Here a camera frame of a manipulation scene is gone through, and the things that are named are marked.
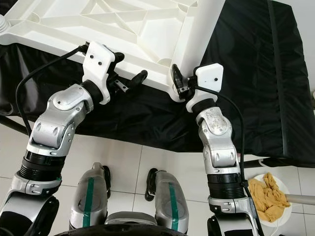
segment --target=white plate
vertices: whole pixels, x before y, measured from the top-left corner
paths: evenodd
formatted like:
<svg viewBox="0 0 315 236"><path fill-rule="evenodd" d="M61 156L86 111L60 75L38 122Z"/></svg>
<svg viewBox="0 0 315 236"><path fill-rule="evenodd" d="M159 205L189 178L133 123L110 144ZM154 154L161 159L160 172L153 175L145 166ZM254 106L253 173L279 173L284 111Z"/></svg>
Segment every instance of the white plate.
<svg viewBox="0 0 315 236"><path fill-rule="evenodd" d="M257 175L254 178L264 183L265 182L263 180L264 175L265 174ZM279 189L281 191L283 191L285 194L290 194L288 188L286 187L286 185L280 179L278 179L275 176L273 176L273 178L277 182L277 185L278 185L278 187L279 187ZM269 221L266 221L266 220L260 220L260 222L261 222L261 224L263 224L265 226L268 226L268 227L277 227L277 225L281 226L281 225L284 225L288 221L288 219L291 216L291 213L292 213L292 203L291 203L291 205L289 207L286 207L284 209L284 212L283 212L282 216L278 220L276 220L274 222L269 222Z"/></svg>

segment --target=white bracket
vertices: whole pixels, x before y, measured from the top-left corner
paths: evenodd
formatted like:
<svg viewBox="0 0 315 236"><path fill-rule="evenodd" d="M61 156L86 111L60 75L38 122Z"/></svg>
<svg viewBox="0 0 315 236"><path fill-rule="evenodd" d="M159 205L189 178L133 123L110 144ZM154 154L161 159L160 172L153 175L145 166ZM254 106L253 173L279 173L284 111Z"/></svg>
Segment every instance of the white bracket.
<svg viewBox="0 0 315 236"><path fill-rule="evenodd" d="M100 104L105 105L110 101L107 89L108 68L115 61L115 55L104 45L91 42L83 62L84 75L82 81L92 81L102 92L103 100Z"/></svg>
<svg viewBox="0 0 315 236"><path fill-rule="evenodd" d="M196 70L198 86L220 92L223 77L223 66L218 63L200 67ZM208 92L195 90L193 98L186 104L188 112L192 113L192 107L205 99L212 98L215 102L217 96Z"/></svg>

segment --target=white wall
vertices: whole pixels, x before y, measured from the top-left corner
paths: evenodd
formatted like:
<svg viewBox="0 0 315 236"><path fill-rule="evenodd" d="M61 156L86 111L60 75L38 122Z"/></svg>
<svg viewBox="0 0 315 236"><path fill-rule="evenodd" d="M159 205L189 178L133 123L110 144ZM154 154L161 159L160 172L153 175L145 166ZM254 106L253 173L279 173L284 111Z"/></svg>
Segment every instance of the white wall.
<svg viewBox="0 0 315 236"><path fill-rule="evenodd" d="M314 0L277 0L292 6L300 31L309 73L311 91L315 90L315 1Z"/></svg>

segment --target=grout line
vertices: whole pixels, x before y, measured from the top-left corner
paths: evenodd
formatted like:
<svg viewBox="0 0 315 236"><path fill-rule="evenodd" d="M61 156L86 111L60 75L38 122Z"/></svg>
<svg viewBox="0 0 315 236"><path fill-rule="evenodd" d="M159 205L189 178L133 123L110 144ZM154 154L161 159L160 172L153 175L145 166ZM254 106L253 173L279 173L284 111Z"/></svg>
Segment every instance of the grout line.
<svg viewBox="0 0 315 236"><path fill-rule="evenodd" d="M114 190L111 190L111 192L116 192L116 193L128 193L128 194L134 194L134 193L129 193L129 192L123 192L123 191L114 191Z"/></svg>
<svg viewBox="0 0 315 236"><path fill-rule="evenodd" d="M134 189L134 196L133 196L133 203L132 203L132 211L133 211L133 206L134 206L134 200L136 198L136 191L137 191L137 183L138 183L138 177L139 177L139 171L140 171L140 162L141 162L141 156L142 156L142 149L143 149L143 146L141 146L140 160L139 160L139 166L138 166L138 174L137 174L137 180L136 180L136 187Z"/></svg>
<svg viewBox="0 0 315 236"><path fill-rule="evenodd" d="M300 179L299 168L296 167L296 169L297 169L297 176L299 176L300 191L301 191L301 195L302 195L302 188L301 188L301 179ZM306 222L305 222L305 213L304 213L304 204L302 204L302 210L303 210L303 218L304 218L304 230L305 230L305 235L307 236Z"/></svg>
<svg viewBox="0 0 315 236"><path fill-rule="evenodd" d="M303 215L315 215L315 214L310 214L310 213L300 213L300 212L292 212L292 213L295 213L295 214L303 214Z"/></svg>
<svg viewBox="0 0 315 236"><path fill-rule="evenodd" d="M77 186L72 186L72 185L66 185L66 184L62 184L61 186L66 186L66 187L73 187L76 188Z"/></svg>
<svg viewBox="0 0 315 236"><path fill-rule="evenodd" d="M189 199L186 199L186 201L189 201L189 202L196 202L196 203L208 203L208 202L203 202L203 201L195 201L195 200L189 200Z"/></svg>
<svg viewBox="0 0 315 236"><path fill-rule="evenodd" d="M305 222L305 214L303 214L303 217L304 217L305 235L307 236L307 231L306 231L306 222Z"/></svg>
<svg viewBox="0 0 315 236"><path fill-rule="evenodd" d="M300 173L299 173L299 168L296 167L297 169L297 176L299 177L299 184L300 184L300 192L301 192L301 195L302 195L302 188L301 188L301 180L300 180Z"/></svg>

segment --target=robot leg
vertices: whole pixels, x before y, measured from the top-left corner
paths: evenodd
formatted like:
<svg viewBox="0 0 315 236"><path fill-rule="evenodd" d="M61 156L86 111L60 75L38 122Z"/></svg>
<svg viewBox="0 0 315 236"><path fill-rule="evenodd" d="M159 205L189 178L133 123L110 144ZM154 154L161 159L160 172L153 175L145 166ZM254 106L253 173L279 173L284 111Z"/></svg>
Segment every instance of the robot leg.
<svg viewBox="0 0 315 236"><path fill-rule="evenodd" d="M157 224L187 233L189 213L182 188L176 178L166 171L151 169L148 174L145 198L147 201L152 201L154 195Z"/></svg>
<svg viewBox="0 0 315 236"><path fill-rule="evenodd" d="M71 207L70 229L102 225L107 217L110 196L110 172L95 162L81 177Z"/></svg>

